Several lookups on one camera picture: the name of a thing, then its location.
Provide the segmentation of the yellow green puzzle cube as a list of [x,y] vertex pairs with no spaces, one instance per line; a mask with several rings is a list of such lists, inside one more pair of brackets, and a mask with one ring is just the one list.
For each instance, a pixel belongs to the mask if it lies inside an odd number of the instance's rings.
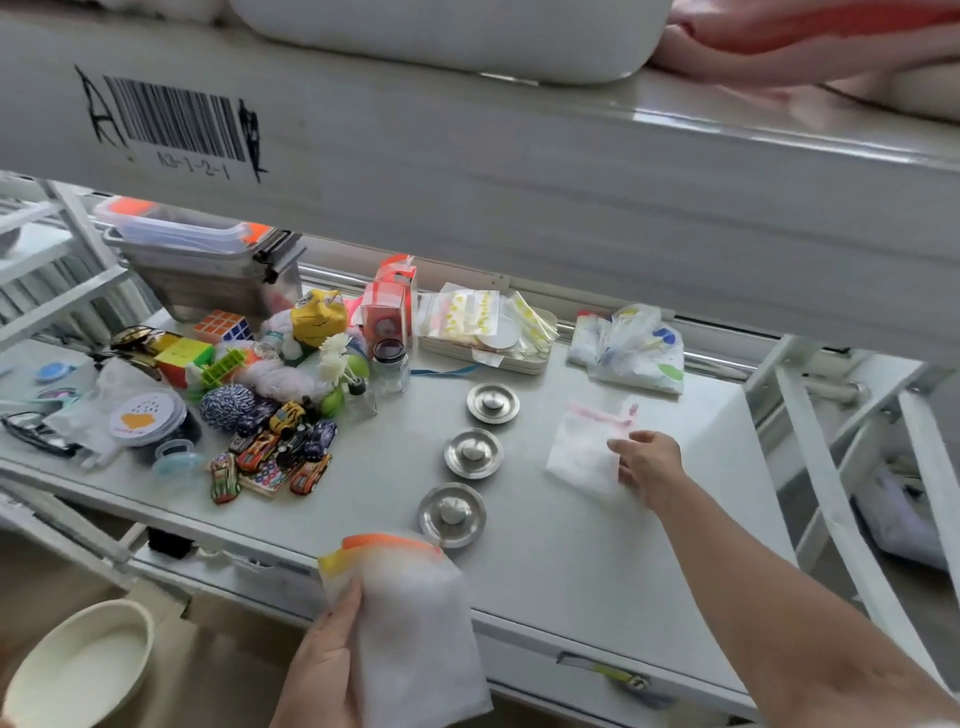
[[190,367],[201,369],[213,362],[214,346],[204,341],[180,337],[162,349],[153,359],[156,368],[175,389],[186,390]]

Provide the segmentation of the clear container with orange lid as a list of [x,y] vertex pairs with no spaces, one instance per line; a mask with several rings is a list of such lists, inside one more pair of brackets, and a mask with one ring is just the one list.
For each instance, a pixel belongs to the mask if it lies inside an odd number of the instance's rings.
[[249,252],[273,230],[267,224],[120,196],[100,202],[93,216],[130,244],[220,256]]

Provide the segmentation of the white round bowl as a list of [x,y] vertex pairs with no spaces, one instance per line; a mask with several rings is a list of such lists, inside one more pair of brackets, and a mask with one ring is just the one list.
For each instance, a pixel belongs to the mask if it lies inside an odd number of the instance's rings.
[[86,607],[21,661],[2,715],[13,728],[97,728],[138,692],[154,641],[154,619],[137,601]]

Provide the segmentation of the person's right hand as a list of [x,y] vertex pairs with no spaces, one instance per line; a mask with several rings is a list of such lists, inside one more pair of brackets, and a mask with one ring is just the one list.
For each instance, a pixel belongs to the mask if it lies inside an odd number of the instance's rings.
[[640,455],[620,458],[612,452],[617,458],[616,480],[656,516],[661,516],[675,488],[682,488],[688,481],[681,448],[672,437],[654,430],[634,430],[611,439],[626,438],[640,442]]

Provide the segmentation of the clear bag with colourful print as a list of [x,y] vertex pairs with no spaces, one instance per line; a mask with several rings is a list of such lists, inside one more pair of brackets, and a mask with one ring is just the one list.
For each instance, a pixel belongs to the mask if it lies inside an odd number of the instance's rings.
[[659,307],[633,303],[608,316],[582,313],[566,362],[597,382],[678,397],[685,390],[681,334]]

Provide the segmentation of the white cushion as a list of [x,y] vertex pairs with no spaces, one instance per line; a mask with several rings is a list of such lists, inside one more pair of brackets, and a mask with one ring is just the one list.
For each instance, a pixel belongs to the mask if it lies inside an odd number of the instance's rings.
[[228,0],[283,43],[562,86],[626,78],[673,0]]

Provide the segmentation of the yellow soft toy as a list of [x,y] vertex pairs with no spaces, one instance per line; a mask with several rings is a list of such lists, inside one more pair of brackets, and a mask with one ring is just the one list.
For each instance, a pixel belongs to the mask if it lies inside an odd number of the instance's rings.
[[290,310],[290,319],[294,340],[314,349],[351,325],[351,313],[336,289],[310,289]]

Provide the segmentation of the white pouch with orange strip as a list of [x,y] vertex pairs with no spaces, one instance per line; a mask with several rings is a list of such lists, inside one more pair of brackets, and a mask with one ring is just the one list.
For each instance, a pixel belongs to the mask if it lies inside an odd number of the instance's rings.
[[329,602],[359,582],[351,682],[363,728],[450,728],[494,709],[466,579],[415,535],[365,533],[318,558]]

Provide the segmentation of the green plastic toy block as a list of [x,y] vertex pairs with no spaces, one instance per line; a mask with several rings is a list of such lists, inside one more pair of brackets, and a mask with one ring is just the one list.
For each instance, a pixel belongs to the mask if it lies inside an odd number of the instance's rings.
[[234,373],[247,366],[247,351],[229,348],[219,359],[199,367],[198,387],[209,392],[230,384]]

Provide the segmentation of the pink cloth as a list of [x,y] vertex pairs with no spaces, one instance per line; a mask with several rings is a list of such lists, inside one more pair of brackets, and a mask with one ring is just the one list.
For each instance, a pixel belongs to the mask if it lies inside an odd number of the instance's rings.
[[651,63],[960,126],[960,0],[674,0]]

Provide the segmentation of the metal tray of packets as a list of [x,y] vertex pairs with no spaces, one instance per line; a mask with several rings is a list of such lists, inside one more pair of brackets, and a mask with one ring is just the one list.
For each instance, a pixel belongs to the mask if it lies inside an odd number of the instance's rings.
[[557,318],[520,292],[451,283],[417,294],[413,331],[423,353],[529,376],[546,371],[560,339]]

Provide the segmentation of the gold sunglasses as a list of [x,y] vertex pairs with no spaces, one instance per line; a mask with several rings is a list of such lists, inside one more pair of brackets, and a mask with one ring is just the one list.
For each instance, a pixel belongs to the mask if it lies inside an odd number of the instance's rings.
[[167,351],[184,337],[172,331],[145,324],[131,325],[111,337],[109,348],[115,353],[154,358]]

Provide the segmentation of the white bag with dark print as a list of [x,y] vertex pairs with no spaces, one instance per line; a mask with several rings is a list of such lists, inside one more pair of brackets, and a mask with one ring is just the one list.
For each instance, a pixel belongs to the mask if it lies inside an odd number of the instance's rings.
[[944,574],[949,571],[927,490],[918,476],[896,472],[881,460],[850,501],[881,552]]

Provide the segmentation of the round tub with white lid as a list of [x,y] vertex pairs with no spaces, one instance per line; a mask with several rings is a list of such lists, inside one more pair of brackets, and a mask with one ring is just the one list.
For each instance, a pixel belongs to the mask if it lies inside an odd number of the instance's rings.
[[186,401],[167,390],[128,397],[112,409],[107,422],[110,437],[143,466],[193,451],[202,438],[201,425]]

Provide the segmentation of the white pouch with pink strip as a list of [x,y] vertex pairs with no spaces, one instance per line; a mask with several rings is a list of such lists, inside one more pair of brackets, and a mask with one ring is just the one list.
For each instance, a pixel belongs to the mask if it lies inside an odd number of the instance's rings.
[[619,491],[619,456],[608,442],[627,439],[630,418],[569,402],[558,421],[545,471],[554,480],[598,497]]

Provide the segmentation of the person's right forearm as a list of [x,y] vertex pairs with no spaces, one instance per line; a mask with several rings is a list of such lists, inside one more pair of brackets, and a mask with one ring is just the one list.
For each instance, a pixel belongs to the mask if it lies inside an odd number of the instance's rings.
[[960,702],[917,661],[694,481],[648,491],[709,630],[769,728],[960,728]]

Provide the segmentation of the white metal shelf rack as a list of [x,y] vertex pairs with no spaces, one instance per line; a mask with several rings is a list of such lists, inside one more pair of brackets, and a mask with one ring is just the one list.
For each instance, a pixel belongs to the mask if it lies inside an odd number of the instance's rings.
[[[251,180],[192,179],[94,140],[103,75],[252,103]],[[511,278],[750,322],[798,344],[872,351],[898,374],[844,425],[851,439],[930,366],[960,368],[960,167],[903,144],[728,125],[733,98],[644,71],[564,90],[296,50],[246,30],[75,4],[0,6],[0,170]],[[660,525],[615,487],[551,480],[568,401],[618,407],[556,352],[518,382],[519,421],[455,558],[493,689],[583,721],[611,700],[600,667],[753,720]]]

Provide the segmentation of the multicolour puzzle cube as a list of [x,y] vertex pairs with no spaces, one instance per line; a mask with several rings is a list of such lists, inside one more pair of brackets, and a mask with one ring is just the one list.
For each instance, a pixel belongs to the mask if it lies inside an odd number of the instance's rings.
[[220,309],[209,312],[200,321],[194,323],[188,337],[212,346],[255,339],[246,317]]

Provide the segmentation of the small steel sink stopper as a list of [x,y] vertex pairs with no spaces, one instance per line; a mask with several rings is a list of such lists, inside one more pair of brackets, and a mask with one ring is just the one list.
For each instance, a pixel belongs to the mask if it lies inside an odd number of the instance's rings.
[[519,395],[500,383],[480,383],[466,395],[466,408],[476,421],[491,426],[509,423],[521,410]]

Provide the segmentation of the blue white twine ball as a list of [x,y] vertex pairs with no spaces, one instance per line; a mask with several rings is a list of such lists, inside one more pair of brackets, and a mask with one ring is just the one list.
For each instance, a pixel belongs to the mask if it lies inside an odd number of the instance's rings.
[[255,408],[257,395],[243,384],[225,384],[204,394],[198,403],[200,417],[217,431],[237,431]]

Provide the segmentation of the barcode label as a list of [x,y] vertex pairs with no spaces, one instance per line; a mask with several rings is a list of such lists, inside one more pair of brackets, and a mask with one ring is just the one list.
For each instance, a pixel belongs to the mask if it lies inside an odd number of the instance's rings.
[[93,139],[129,164],[260,186],[258,112],[244,99],[73,66]]

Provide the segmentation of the small glass jar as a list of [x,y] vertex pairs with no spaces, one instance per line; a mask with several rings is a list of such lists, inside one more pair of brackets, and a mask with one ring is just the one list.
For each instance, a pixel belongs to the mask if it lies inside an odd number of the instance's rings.
[[411,367],[402,340],[387,338],[376,343],[372,350],[371,372],[378,397],[396,397],[406,392]]

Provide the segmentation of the clear storage box black latch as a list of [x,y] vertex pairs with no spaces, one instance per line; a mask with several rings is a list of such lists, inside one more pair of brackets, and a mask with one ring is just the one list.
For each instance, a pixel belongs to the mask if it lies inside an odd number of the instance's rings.
[[129,242],[114,227],[102,238],[181,323],[212,310],[258,323],[292,309],[303,294],[299,259],[306,245],[288,229],[272,228],[251,250],[230,253]]

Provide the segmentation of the crumpled white plastic bag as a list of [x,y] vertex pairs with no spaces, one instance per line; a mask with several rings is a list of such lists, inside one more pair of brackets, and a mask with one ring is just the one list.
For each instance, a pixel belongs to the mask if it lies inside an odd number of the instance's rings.
[[161,380],[125,360],[113,358],[103,363],[92,389],[62,412],[66,437],[80,446],[78,467],[91,472],[111,465],[123,448],[112,434],[114,409],[134,396],[164,388]]

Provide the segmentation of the pile of toy cars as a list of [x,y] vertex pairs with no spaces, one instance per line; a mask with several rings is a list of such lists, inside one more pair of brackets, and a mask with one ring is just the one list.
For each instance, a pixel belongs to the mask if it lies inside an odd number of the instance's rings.
[[317,418],[308,398],[280,402],[257,394],[252,411],[227,432],[225,450],[208,466],[215,505],[230,504],[245,491],[265,499],[283,490],[310,495],[330,467],[338,425]]

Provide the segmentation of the white mesh netting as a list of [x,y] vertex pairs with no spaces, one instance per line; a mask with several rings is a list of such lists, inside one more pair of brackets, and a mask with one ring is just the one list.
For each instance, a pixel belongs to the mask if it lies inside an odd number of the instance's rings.
[[333,391],[333,385],[318,380],[307,370],[286,366],[281,359],[259,359],[234,377],[254,394],[276,402],[300,403],[304,398],[320,401]]

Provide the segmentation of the small bottle with white flowers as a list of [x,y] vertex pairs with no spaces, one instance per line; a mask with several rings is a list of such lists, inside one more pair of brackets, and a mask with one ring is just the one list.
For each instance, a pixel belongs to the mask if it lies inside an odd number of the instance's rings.
[[318,349],[318,380],[341,387],[344,404],[338,415],[354,410],[360,417],[377,414],[371,387],[371,365],[362,336],[348,332],[336,334]]

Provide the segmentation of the medium steel sink stopper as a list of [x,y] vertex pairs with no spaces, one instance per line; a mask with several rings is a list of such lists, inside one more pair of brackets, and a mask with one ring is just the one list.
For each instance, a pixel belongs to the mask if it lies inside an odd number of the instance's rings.
[[459,478],[484,480],[504,459],[503,444],[491,431],[471,428],[452,437],[443,447],[444,463]]

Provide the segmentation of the pink and white carton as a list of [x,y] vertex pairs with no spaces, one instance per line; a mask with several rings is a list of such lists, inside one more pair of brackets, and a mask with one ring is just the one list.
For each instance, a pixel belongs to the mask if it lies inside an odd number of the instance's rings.
[[371,350],[388,339],[411,348],[416,295],[414,256],[398,253],[382,260],[359,305],[360,326]]

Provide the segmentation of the black eyeglasses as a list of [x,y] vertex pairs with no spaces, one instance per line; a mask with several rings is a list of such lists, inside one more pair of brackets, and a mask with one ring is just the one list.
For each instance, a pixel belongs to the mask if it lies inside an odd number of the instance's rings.
[[7,434],[42,453],[63,458],[77,455],[81,446],[58,434],[44,419],[42,412],[23,411],[0,416],[0,424]]

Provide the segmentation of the yellow label tag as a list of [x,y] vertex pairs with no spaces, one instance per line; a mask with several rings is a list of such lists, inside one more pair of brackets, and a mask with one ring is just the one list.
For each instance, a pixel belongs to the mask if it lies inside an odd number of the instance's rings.
[[618,685],[622,690],[639,694],[649,690],[652,681],[648,675],[633,672],[603,661],[570,652],[561,652],[556,658],[559,666],[583,670],[605,677],[611,683]]

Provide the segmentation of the person's left hand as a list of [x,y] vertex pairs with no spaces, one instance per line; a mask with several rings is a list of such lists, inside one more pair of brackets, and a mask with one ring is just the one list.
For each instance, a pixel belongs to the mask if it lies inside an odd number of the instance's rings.
[[325,674],[315,657],[314,629],[333,607],[317,618],[296,650],[269,728],[362,728],[351,684],[352,652],[348,675]]

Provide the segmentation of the large steel sink stopper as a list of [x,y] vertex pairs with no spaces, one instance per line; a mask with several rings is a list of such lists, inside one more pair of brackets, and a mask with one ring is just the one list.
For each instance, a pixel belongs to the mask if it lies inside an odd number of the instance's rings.
[[447,482],[426,493],[418,505],[415,523],[420,534],[440,550],[459,551],[483,534],[487,508],[473,487]]

